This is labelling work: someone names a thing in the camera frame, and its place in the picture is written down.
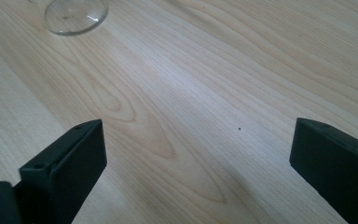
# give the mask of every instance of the wood grain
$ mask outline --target wood grain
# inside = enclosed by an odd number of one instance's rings
[[[74,223],[345,223],[291,168],[296,118],[358,138],[358,0],[110,0],[76,36],[0,1],[0,180],[103,119]]]

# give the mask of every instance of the wooden table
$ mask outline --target wooden table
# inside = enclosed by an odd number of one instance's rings
[[[345,223],[289,155],[298,117],[358,138],[358,0],[111,0],[76,36],[46,5],[0,1],[0,180],[102,119],[74,223]]]

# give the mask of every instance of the screw hole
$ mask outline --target screw hole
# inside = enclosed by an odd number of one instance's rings
[[[43,162],[39,162],[39,163],[37,163],[37,164],[34,165],[34,168],[35,168],[35,169],[38,169],[38,170],[43,169],[43,168],[45,168],[45,167],[46,167],[46,164],[43,163]]]

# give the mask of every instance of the light wood surface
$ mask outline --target light wood surface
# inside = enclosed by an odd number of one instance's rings
[[[0,0],[0,180],[103,119],[74,223],[345,223],[289,164],[296,118],[358,138],[358,0],[110,0],[76,36]]]

